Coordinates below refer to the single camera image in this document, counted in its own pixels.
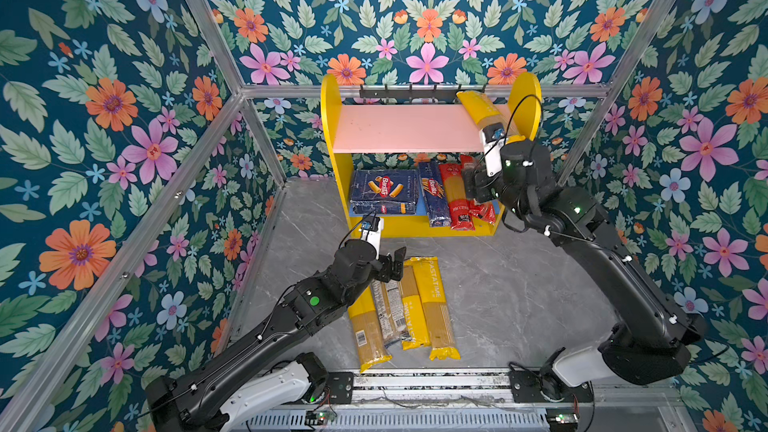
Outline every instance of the yellow pasta package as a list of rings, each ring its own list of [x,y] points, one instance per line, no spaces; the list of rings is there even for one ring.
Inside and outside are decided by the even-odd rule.
[[[432,345],[432,342],[429,341],[427,321],[424,319],[422,300],[418,296],[416,277],[413,276],[413,267],[409,265],[403,266],[402,278],[398,286],[402,296],[402,312],[406,318],[406,326],[410,335],[408,339],[404,338],[402,340],[402,350]]]
[[[461,359],[462,356],[456,349],[456,339],[453,335],[451,318],[448,315],[446,292],[442,287],[437,257],[412,257],[405,261],[404,267],[409,265],[413,268],[413,275],[416,278],[418,295],[422,300],[429,331],[429,341],[432,342],[429,359]]]
[[[358,297],[347,310],[352,322],[352,332],[357,342],[357,355],[360,357],[360,373],[376,364],[392,360],[384,347],[384,337],[379,325],[379,315],[373,303],[371,288]]]

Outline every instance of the floral backdrop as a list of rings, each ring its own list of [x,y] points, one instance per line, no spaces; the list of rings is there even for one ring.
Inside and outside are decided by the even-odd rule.
[[[768,427],[766,10],[678,0],[658,57],[634,72],[572,181],[612,211],[662,290],[708,319],[677,378],[708,432]]]
[[[650,1],[210,0],[210,6],[241,72],[255,84],[319,84],[326,73],[346,85],[509,84],[524,70],[546,83],[606,81]],[[656,47],[643,64],[658,64]],[[546,114],[542,139],[556,146],[558,159],[594,105],[572,99],[566,112],[557,99]],[[264,100],[262,118],[286,173],[327,174],[320,101]],[[361,160],[386,163],[399,155]]]
[[[182,0],[0,0],[0,408],[215,120]],[[143,386],[216,348],[274,184],[238,116],[36,430],[148,430]]]

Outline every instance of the barilla pasta box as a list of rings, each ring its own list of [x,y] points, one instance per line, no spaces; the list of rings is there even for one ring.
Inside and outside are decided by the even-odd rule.
[[[416,170],[358,170],[350,187],[355,214],[416,214]]]

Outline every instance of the small blue flower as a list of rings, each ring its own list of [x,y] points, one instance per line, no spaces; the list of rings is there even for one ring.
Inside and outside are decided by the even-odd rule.
[[[736,372],[739,373],[739,377],[741,377],[742,380],[752,375],[752,370],[746,368],[746,362],[743,360],[739,362],[739,365],[736,366]]]
[[[62,432],[78,432],[78,426],[80,425],[80,420],[76,420],[75,422],[72,422],[71,424],[67,423],[64,424],[64,429]]]
[[[350,9],[350,0],[337,0],[333,6],[340,9],[340,12],[344,12]]]
[[[677,277],[672,279],[672,287],[674,287],[674,290],[676,292],[682,292],[684,285],[685,285],[685,282],[682,282],[681,280],[678,280]]]
[[[696,103],[696,99],[698,99],[699,96],[695,96],[693,91],[688,92],[688,95],[683,97],[683,102],[685,102],[685,105],[688,107],[693,106],[693,104]]]
[[[33,186],[32,182],[30,182],[28,178],[24,180],[24,187],[21,187],[21,186],[14,187],[14,190],[16,192],[24,194],[24,196],[22,196],[22,200],[24,202],[29,200],[30,196],[32,196],[33,198],[39,197],[39,195],[35,192],[36,190],[39,190],[39,189],[40,189],[40,186]]]
[[[706,265],[706,264],[700,264],[698,273],[701,274],[702,278],[710,278],[712,277],[712,266]]]
[[[528,6],[524,0],[512,0],[512,4],[512,10],[516,10],[517,12],[520,12],[523,7]]]
[[[59,73],[62,73],[65,70],[71,70],[72,69],[70,66],[67,65],[67,62],[69,62],[69,59],[67,59],[67,57],[62,56],[62,58],[59,59],[58,56],[55,53],[51,52],[51,58],[53,60],[50,60],[48,62],[48,64],[51,67],[56,67],[56,69],[58,70]]]
[[[98,164],[94,164],[93,168],[85,171],[85,175],[93,177],[93,183],[97,184],[98,181],[104,180],[104,172],[106,171],[103,168],[99,167]]]
[[[685,20],[685,22],[683,22],[680,25],[680,28],[683,30],[683,32],[685,32],[686,30],[693,30],[694,29],[694,18],[695,17],[693,15],[690,15]]]
[[[762,420],[754,416],[754,414],[752,413],[752,410],[749,410],[746,414],[744,414],[744,418],[746,419],[746,422],[749,424],[749,426],[754,428],[755,430],[759,429],[760,424],[763,423]]]
[[[141,312],[138,307],[136,307],[136,310],[133,312],[130,312],[128,314],[128,318],[130,319],[130,322],[128,322],[128,326],[136,325],[139,323],[139,319],[141,316],[144,315],[144,312]]]
[[[168,333],[168,329],[166,329],[165,326],[158,327],[154,331],[158,333],[154,338],[155,341],[162,341],[163,337]]]
[[[176,326],[176,330],[179,332],[184,332],[185,330],[187,330],[187,327],[189,327],[189,324],[190,324],[189,321],[185,317],[179,321],[179,324]]]
[[[176,22],[174,22],[174,16],[168,15],[168,14],[163,14],[163,17],[165,17],[165,26],[166,26],[166,28],[172,29],[172,30],[176,30],[176,27],[178,26],[178,24],[176,24]]]
[[[84,0],[86,5],[88,6],[88,10],[92,12],[96,12],[98,14],[101,13],[101,1],[100,0]]]
[[[83,202],[83,208],[85,209],[85,212],[80,213],[80,218],[88,217],[88,220],[92,222],[94,220],[94,216],[101,215],[101,211],[98,210],[98,202],[94,202],[92,205],[88,204],[87,202]]]
[[[34,292],[39,288],[45,288],[45,283],[43,282],[45,279],[45,274],[37,275],[36,272],[29,271],[27,276],[29,277],[29,280],[19,284],[19,288],[29,288],[27,293],[30,295],[34,295]]]
[[[131,404],[128,406],[128,413],[123,417],[123,420],[133,420],[140,412],[139,404]]]
[[[91,55],[91,53],[93,53],[90,50],[88,50],[88,42],[85,42],[85,41],[79,42],[77,40],[72,40],[72,43],[74,44],[74,47],[75,47],[74,54],[76,56],[82,55],[83,59],[87,59],[88,56]]]
[[[107,336],[107,340],[109,340],[110,344],[115,345],[117,342],[120,341],[121,330],[122,329],[112,327],[112,333],[109,336]]]

